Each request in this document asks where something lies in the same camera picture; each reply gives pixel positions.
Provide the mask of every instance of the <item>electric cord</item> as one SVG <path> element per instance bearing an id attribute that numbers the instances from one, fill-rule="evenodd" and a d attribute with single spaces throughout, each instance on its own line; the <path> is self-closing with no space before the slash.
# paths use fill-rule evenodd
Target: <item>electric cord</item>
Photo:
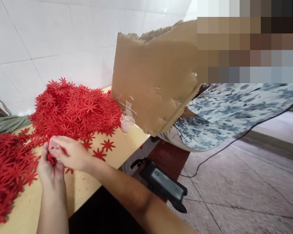
<path id="1" fill-rule="evenodd" d="M 207 160 L 209 160 L 211 157 L 217 155 L 218 153 L 220 153 L 220 152 L 223 151 L 224 149 L 228 148 L 231 144 L 233 144 L 233 143 L 236 142 L 237 140 L 240 140 L 241 138 L 245 137 L 245 136 L 246 136 L 246 135 L 247 135 L 247 134 L 248 134 L 248 133 L 254 128 L 254 127 L 256 127 L 257 125 L 262 124 L 263 122 L 266 122 L 266 121 L 268 121 L 268 120 L 271 120 L 271 119 L 273 119 L 273 118 L 275 118 L 275 117 L 277 117 L 277 116 L 279 116 L 279 115 L 281 115 L 281 114 L 283 114 L 283 113 L 289 111 L 292 107 L 293 107 L 293 104 L 292 104 L 290 107 L 288 107 L 286 110 L 284 110 L 283 112 L 279 113 L 278 115 L 273 116 L 273 117 L 270 117 L 270 118 L 268 118 L 268 119 L 266 119 L 266 120 L 263 120 L 263 121 L 261 121 L 261 122 L 258 122 L 258 123 L 255 124 L 255 125 L 253 125 L 253 126 L 252 126 L 249 130 L 247 130 L 242 136 L 238 137 L 237 139 L 235 139 L 234 141 L 232 141 L 230 144 L 228 144 L 225 148 L 221 149 L 221 150 L 218 151 L 217 153 L 213 154 L 212 156 L 209 156 L 207 159 L 205 159 L 203 162 L 201 162 L 201 163 L 198 165 L 198 167 L 196 168 L 196 172 L 195 172 L 192 176 L 187 176 L 187 175 L 182 175 L 182 174 L 180 174 L 180 175 L 183 176 L 183 177 L 187 177 L 187 178 L 193 178 L 194 176 L 196 176 L 196 175 L 198 174 L 199 167 L 200 167 L 203 163 L 205 163 Z"/>

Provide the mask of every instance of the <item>sleeve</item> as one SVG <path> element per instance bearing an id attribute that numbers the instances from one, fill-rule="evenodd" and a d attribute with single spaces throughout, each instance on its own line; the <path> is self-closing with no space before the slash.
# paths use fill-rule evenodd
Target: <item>sleeve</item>
<path id="1" fill-rule="evenodd" d="M 219 110 L 228 84 L 209 85 L 202 94 L 190 101 L 187 107 L 199 117 L 213 123 L 224 118 L 224 112 Z"/>

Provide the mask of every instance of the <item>pants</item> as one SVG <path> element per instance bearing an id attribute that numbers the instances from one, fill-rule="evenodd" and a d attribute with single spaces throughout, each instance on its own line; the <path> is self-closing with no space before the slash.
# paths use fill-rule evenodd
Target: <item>pants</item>
<path id="1" fill-rule="evenodd" d="M 167 141 L 168 143 L 171 143 L 174 146 L 177 146 L 178 148 L 181 148 L 185 151 L 189 151 L 189 152 L 201 152 L 199 150 L 193 149 L 187 145 L 185 145 L 182 140 L 181 137 L 176 129 L 175 126 L 172 126 L 171 129 L 167 132 L 164 133 L 158 133 L 157 136 L 159 138 L 161 138 L 164 141 Z"/>

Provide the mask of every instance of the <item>person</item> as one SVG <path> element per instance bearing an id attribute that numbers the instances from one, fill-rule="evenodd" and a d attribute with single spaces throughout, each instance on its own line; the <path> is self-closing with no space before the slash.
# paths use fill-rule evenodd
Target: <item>person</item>
<path id="1" fill-rule="evenodd" d="M 57 159 L 55 166 L 47 161 L 48 149 Z M 195 233 L 139 181 L 92 157 L 78 141 L 65 136 L 53 136 L 49 145 L 47 142 L 43 145 L 37 169 L 42 185 L 37 234 L 69 233 L 64 166 L 95 177 L 146 233 Z"/>
<path id="2" fill-rule="evenodd" d="M 158 136 L 186 151 L 207 151 L 292 104 L 293 84 L 204 84 L 172 128 Z"/>

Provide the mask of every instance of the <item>hand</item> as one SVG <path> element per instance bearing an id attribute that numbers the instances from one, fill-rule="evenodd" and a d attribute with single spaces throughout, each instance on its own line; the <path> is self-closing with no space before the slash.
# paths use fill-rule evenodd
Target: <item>hand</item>
<path id="1" fill-rule="evenodd" d="M 83 145 L 69 137 L 53 136 L 50 139 L 50 144 L 55 146 L 50 149 L 50 153 L 57 161 L 74 170 L 84 171 L 91 159 L 90 154 Z"/>
<path id="2" fill-rule="evenodd" d="M 52 166 L 47 160 L 48 146 L 48 142 L 45 142 L 37 168 L 42 188 L 48 188 L 50 186 L 54 188 L 57 184 L 65 184 L 64 164 L 57 162 L 55 166 Z"/>

